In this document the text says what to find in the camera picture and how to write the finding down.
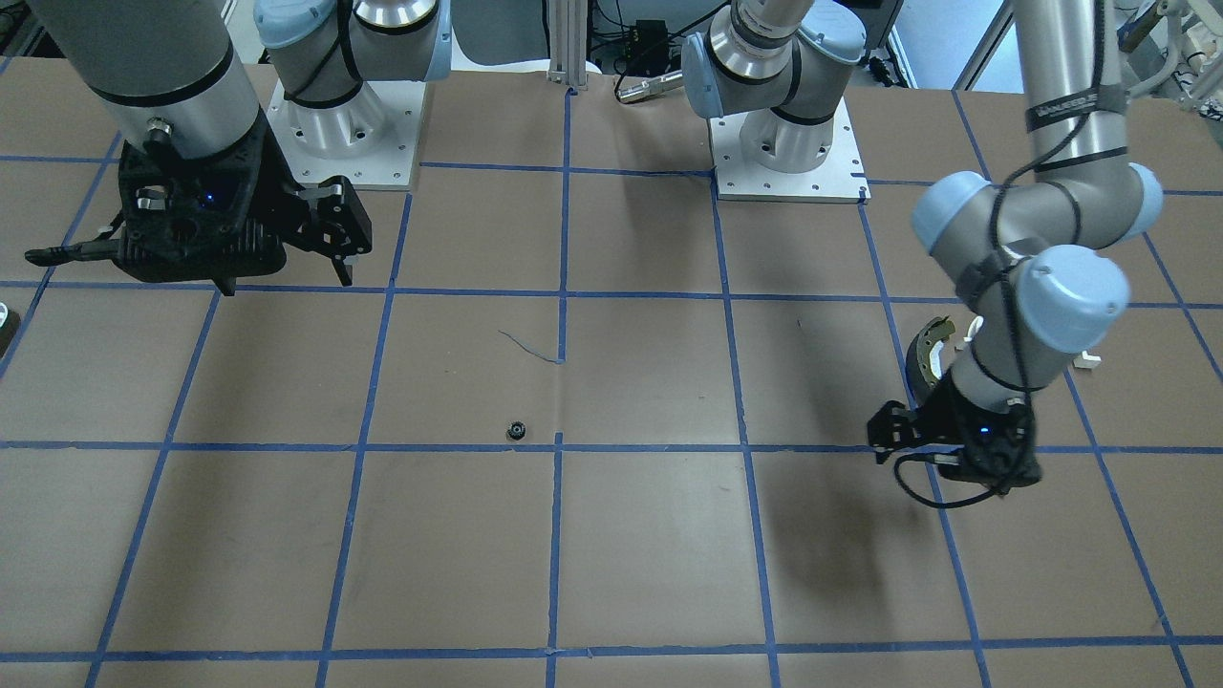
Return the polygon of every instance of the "black ring band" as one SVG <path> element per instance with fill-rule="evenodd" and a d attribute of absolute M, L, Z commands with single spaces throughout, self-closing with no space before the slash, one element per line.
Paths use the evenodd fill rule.
<path fill-rule="evenodd" d="M 124 105 L 127 108 L 163 108 L 166 105 L 174 105 L 176 103 L 182 103 L 183 100 L 194 98 L 204 90 L 208 90 L 225 76 L 230 70 L 230 64 L 234 61 L 234 42 L 229 42 L 229 46 L 225 49 L 225 56 L 221 57 L 216 66 L 208 71 L 204 76 L 199 77 L 192 83 L 183 86 L 182 88 L 175 88 L 168 93 L 159 93 L 157 95 L 119 95 L 116 93 L 108 93 L 99 88 L 89 87 L 91 90 L 97 93 L 104 100 L 114 103 L 116 105 Z"/>

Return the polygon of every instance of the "metal base plate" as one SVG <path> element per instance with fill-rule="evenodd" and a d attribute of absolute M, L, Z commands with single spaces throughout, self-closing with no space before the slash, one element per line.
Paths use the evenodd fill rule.
<path fill-rule="evenodd" d="M 770 170 L 744 155 L 739 130 L 747 112 L 709 120 L 718 197 L 728 200 L 799 200 L 806 203 L 857 203 L 871 197 L 862 156 L 849 121 L 845 100 L 833 116 L 837 137 L 824 163 L 802 174 Z"/>
<path fill-rule="evenodd" d="M 285 152 L 294 178 L 314 186 L 333 175 L 345 175 L 356 188 L 410 191 L 416 170 L 416 145 L 424 115 L 426 83 L 418 81 L 373 81 L 369 86 L 382 99 L 394 128 L 386 131 L 373 152 L 356 158 L 317 158 L 297 144 L 285 114 L 285 87 L 276 83 L 268 106 L 268 122 Z"/>

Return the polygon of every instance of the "cable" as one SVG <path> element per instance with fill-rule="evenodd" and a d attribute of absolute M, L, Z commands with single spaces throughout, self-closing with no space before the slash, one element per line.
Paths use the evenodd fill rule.
<path fill-rule="evenodd" d="M 703 21 L 713 17 L 714 15 L 717 15 L 718 12 L 720 12 L 723 7 L 726 7 L 729 5 L 730 5 L 730 0 L 725 0 L 724 2 L 720 2 L 713 10 L 709 10 L 704 15 L 701 15 L 701 17 L 697 18 L 696 21 L 689 23 L 687 26 L 685 26 L 684 28 L 681 28 L 681 29 L 679 29 L 676 32 L 668 33 L 667 38 L 663 38 L 662 40 L 656 40 L 653 45 L 651 45 L 649 48 L 646 48 L 645 50 L 642 50 L 641 53 L 638 53 L 632 60 L 626 61 L 625 66 L 624 66 L 624 72 L 620 73 L 620 78 L 618 78 L 616 82 L 615 82 L 615 86 L 612 87 L 612 94 L 615 97 L 616 103 L 620 103 L 621 105 L 626 105 L 627 104 L 624 100 L 620 100 L 620 87 L 624 86 L 624 77 L 627 76 L 629 70 L 632 68 L 632 65 L 637 64 L 637 61 L 641 60 L 641 57 L 643 57 L 646 54 L 648 54 L 654 48 L 658 48 L 663 43 L 670 43 L 673 38 L 679 38 L 679 37 L 684 35 L 686 32 L 691 31 L 693 27 L 696 27 L 701 22 L 703 22 Z"/>
<path fill-rule="evenodd" d="M 1097 0 L 1096 16 L 1092 27 L 1092 33 L 1095 39 L 1095 49 L 1093 49 L 1095 55 L 1092 57 L 1092 67 L 1091 67 L 1091 88 L 1093 89 L 1099 88 L 1101 81 L 1103 79 L 1104 75 L 1104 50 L 1107 45 L 1104 38 L 1104 31 L 1106 31 L 1104 15 L 1107 12 L 1106 2 L 1107 0 Z M 998 194 L 994 196 L 993 208 L 989 210 L 989 225 L 988 225 L 989 244 L 994 251 L 1004 253 L 1002 246 L 1002 237 L 999 236 L 998 218 L 1002 211 L 1003 200 L 1005 199 L 1007 193 L 1010 191 L 1011 186 L 1015 183 L 1015 180 L 1024 176 L 1029 171 L 1043 165 L 1051 158 L 1053 158 L 1053 155 L 1057 155 L 1058 153 L 1064 150 L 1065 147 L 1069 145 L 1079 136 L 1079 133 L 1082 132 L 1084 127 L 1087 126 L 1087 120 L 1090 117 L 1091 112 L 1087 112 L 1085 115 L 1079 115 L 1074 127 L 1070 130 L 1069 133 L 1065 134 L 1064 138 L 1062 138 L 1062 141 L 1058 142 L 1057 145 L 1044 152 L 1043 154 L 1038 155 L 1035 160 L 1027 163 L 1020 169 L 1010 172 L 1007 176 L 1007 178 L 1002 182 L 1002 188 L 999 188 Z M 1004 254 L 1002 257 L 1003 257 L 1003 264 L 1010 262 L 1008 255 Z M 1031 385 L 1029 384 L 1027 364 L 1024 363 L 1022 342 L 1020 340 L 1019 328 L 1016 326 L 1016 323 L 1019 321 L 1019 304 L 1016 302 L 1015 285 L 1011 284 L 1010 281 L 1010 273 L 1020 264 L 1022 264 L 1022 260 L 1011 264 L 1009 268 L 1002 270 L 998 274 L 997 282 L 1002 288 L 1003 308 L 1004 308 L 1003 312 L 1005 314 L 1008 334 L 1010 335 L 1010 348 L 1011 348 L 1011 354 L 1015 359 L 1015 369 L 1019 371 L 1019 385 L 1024 390 L 1024 406 L 1031 409 L 1032 408 Z M 920 461 L 912 455 L 910 455 L 909 457 L 901 457 L 900 459 L 896 459 L 896 463 L 893 466 L 892 472 L 896 479 L 896 483 L 900 484 L 901 490 L 904 490 L 906 495 L 909 495 L 910 497 L 912 497 L 914 500 L 921 502 L 927 507 L 936 510 L 956 510 L 961 507 L 967 507 L 971 505 L 983 502 L 996 495 L 1002 495 L 1004 491 L 1009 490 L 1010 484 L 1015 480 L 1015 478 L 1019 477 L 1020 470 L 1022 470 L 1024 463 L 1021 461 L 1021 457 L 1024 457 L 1025 455 L 1027 455 L 1029 451 L 1031 451 L 1032 445 L 1035 442 L 1035 433 L 1026 433 L 1021 441 L 1024 444 L 1024 447 L 1019 453 L 1016 453 L 1018 458 L 1015 459 L 1014 466 L 1009 467 L 1007 475 L 1004 475 L 1003 479 L 997 485 L 989 486 L 985 492 L 981 492 L 975 497 L 970 497 L 967 500 L 960 500 L 958 502 L 936 502 L 933 500 L 927 500 L 926 497 L 917 495 L 916 492 L 912 491 L 911 488 L 909 488 L 909 485 L 904 481 L 904 479 L 900 478 L 900 464 L 910 461 Z"/>

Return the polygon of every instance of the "curved metal part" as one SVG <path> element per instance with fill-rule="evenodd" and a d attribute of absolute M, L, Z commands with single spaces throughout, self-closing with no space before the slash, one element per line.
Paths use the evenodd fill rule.
<path fill-rule="evenodd" d="M 386 109 L 366 83 L 355 98 L 335 108 L 303 108 L 284 104 L 285 117 L 294 131 L 294 142 L 317 158 L 356 158 L 377 148 L 390 130 Z"/>
<path fill-rule="evenodd" d="M 437 6 L 438 0 L 357 0 L 352 13 L 373 27 L 402 29 L 428 17 Z"/>
<path fill-rule="evenodd" d="M 731 7 L 724 7 L 709 23 L 709 46 L 714 59 L 746 79 L 761 81 L 780 73 L 790 64 L 789 42 L 775 48 L 752 45 L 735 31 L 730 12 Z"/>
<path fill-rule="evenodd" d="M 833 145 L 835 122 L 801 125 L 786 121 L 772 109 L 747 115 L 739 142 L 748 159 L 770 170 L 799 174 L 818 167 Z"/>

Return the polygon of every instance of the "robotic arm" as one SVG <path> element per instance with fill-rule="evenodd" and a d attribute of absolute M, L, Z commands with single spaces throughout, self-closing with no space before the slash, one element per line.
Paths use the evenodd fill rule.
<path fill-rule="evenodd" d="M 122 131 L 122 210 L 99 238 L 28 251 L 42 266 L 110 259 L 142 281 L 240 276 L 285 264 L 284 243 L 331 259 L 340 281 L 372 247 L 347 177 L 294 181 L 208 2 L 32 0 Z"/>
<path fill-rule="evenodd" d="M 907 376 L 917 407 L 890 402 L 867 429 L 881 464 L 899 450 L 958 447 L 893 467 L 911 496 L 940 508 L 1041 479 L 1031 396 L 1093 347 L 1129 302 L 1125 275 L 1095 249 L 1146 231 L 1163 205 L 1155 175 L 1126 153 L 1126 98 L 1107 38 L 1112 2 L 1016 0 L 1014 7 L 1036 158 L 1000 187 L 976 172 L 950 175 L 912 213 L 922 244 L 986 324 L 942 380 L 926 363 L 945 325 L 934 320 L 918 332 Z M 1011 187 L 1029 170 L 1036 182 Z M 953 503 L 917 497 L 900 479 L 909 461 L 987 490 Z"/>
<path fill-rule="evenodd" d="M 1031 397 L 1093 347 L 1129 301 L 1120 268 L 1095 249 L 1146 231 L 1162 189 L 1130 163 L 1108 0 L 1015 0 L 1027 128 L 1036 159 L 999 187 L 963 171 L 932 186 L 914 230 L 986 325 L 948 375 L 931 371 L 936 342 L 954 331 L 932 320 L 909 349 L 916 406 L 889 402 L 868 442 L 905 491 L 927 506 L 976 503 L 1041 479 Z M 818 165 L 832 147 L 828 120 L 862 55 L 856 18 L 830 0 L 734 0 L 708 34 L 684 46 L 684 83 L 703 117 L 752 111 L 740 133 L 756 161 L 784 172 Z M 1036 182 L 1011 185 L 1027 171 Z M 978 497 L 933 502 L 900 477 L 906 462 L 986 488 Z"/>

